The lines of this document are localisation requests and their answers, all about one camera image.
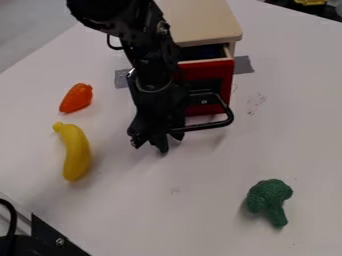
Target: floor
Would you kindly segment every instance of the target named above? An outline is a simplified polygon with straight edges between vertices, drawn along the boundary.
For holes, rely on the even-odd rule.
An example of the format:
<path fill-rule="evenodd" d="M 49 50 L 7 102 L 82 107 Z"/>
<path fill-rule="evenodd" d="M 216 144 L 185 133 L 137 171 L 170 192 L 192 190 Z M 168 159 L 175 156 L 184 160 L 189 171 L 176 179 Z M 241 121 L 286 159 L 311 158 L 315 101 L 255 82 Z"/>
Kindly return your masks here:
<path fill-rule="evenodd" d="M 65 0 L 0 0 L 0 73 L 75 23 Z"/>

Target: toy bell pepper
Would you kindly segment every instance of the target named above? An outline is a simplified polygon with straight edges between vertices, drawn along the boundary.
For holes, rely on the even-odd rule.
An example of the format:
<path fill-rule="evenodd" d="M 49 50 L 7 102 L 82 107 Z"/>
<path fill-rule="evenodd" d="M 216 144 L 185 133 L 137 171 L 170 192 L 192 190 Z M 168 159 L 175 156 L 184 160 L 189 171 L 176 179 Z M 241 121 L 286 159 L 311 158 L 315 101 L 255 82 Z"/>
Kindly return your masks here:
<path fill-rule="evenodd" d="M 82 108 L 88 107 L 93 98 L 93 88 L 86 84 L 76 84 L 65 95 L 59 111 L 63 113 L 72 113 Z"/>

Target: toy banana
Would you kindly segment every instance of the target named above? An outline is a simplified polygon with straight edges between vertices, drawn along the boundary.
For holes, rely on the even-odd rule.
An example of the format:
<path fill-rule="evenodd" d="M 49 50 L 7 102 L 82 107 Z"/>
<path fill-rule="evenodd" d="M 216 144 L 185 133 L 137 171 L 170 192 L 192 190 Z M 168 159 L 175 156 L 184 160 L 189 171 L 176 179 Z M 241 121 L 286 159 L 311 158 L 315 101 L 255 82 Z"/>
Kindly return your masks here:
<path fill-rule="evenodd" d="M 64 178 L 76 181 L 82 178 L 91 166 L 90 144 L 84 132 L 76 125 L 55 123 L 53 129 L 60 134 L 66 146 Z"/>

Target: black cable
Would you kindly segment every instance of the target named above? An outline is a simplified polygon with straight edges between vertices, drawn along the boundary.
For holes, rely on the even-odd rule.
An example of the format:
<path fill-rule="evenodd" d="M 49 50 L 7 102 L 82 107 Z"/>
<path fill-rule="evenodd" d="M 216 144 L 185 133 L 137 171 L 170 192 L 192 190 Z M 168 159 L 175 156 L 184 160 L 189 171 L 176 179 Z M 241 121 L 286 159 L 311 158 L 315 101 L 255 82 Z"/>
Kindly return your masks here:
<path fill-rule="evenodd" d="M 5 240 L 4 246 L 2 248 L 2 253 L 4 254 L 1 254 L 1 255 L 10 256 L 12 249 L 13 249 L 13 245 L 14 245 L 15 231 L 17 229 L 18 216 L 17 216 L 17 211 L 15 210 L 15 208 L 10 202 L 0 198 L 0 205 L 5 206 L 10 213 L 10 225 L 9 225 L 6 237 L 5 237 L 6 240 Z"/>
<path fill-rule="evenodd" d="M 110 37 L 111 35 L 110 34 L 107 34 L 107 44 L 108 44 L 108 47 L 110 49 L 113 49 L 115 51 L 120 51 L 120 50 L 123 50 L 124 48 L 122 46 L 114 46 L 110 43 Z"/>

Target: plastic vegetable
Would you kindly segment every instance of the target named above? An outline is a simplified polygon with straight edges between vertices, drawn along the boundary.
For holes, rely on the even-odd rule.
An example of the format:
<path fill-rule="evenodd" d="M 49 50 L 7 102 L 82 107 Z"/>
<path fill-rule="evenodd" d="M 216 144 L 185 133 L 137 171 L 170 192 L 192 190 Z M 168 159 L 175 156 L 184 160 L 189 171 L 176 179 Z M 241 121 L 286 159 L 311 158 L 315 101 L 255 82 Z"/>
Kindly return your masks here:
<path fill-rule="evenodd" d="M 246 198 L 247 210 L 264 213 L 276 227 L 287 225 L 283 203 L 293 194 L 291 187 L 281 180 L 260 181 L 252 187 Z"/>
<path fill-rule="evenodd" d="M 60 134 L 66 145 L 64 178 L 76 181 L 82 178 L 91 166 L 90 144 L 84 132 L 76 125 L 55 123 L 53 129 Z"/>
<path fill-rule="evenodd" d="M 65 95 L 59 111 L 63 113 L 72 113 L 91 104 L 93 98 L 93 88 L 86 84 L 76 84 Z"/>

